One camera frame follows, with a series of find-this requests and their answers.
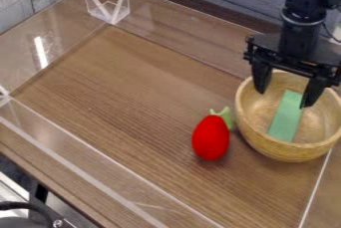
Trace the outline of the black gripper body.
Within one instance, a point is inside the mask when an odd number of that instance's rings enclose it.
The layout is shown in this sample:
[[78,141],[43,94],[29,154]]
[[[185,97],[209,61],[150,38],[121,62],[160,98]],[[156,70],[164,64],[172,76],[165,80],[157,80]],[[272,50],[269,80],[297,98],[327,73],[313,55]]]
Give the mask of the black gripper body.
[[321,40],[311,54],[291,54],[280,48],[279,34],[255,34],[247,37],[244,59],[253,65],[263,62],[273,69],[308,78],[324,77],[328,87],[341,84],[341,48]]

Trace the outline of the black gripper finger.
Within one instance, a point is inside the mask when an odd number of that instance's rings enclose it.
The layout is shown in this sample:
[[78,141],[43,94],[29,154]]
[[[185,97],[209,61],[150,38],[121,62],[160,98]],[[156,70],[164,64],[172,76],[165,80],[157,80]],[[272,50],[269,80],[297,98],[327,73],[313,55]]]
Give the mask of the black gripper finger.
[[309,80],[300,105],[303,109],[315,105],[327,87],[328,80],[324,77],[315,77]]
[[263,62],[255,62],[252,65],[253,82],[257,91],[264,94],[272,80],[273,68]]

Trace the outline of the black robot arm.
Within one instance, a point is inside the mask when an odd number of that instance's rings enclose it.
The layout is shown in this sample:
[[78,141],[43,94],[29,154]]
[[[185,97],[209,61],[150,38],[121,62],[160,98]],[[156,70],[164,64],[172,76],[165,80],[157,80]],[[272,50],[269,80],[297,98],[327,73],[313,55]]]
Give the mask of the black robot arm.
[[316,104],[325,89],[341,85],[341,52],[320,36],[328,12],[340,7],[341,0],[285,0],[281,32],[247,38],[244,59],[260,93],[267,92],[276,69],[309,79],[300,104],[304,108]]

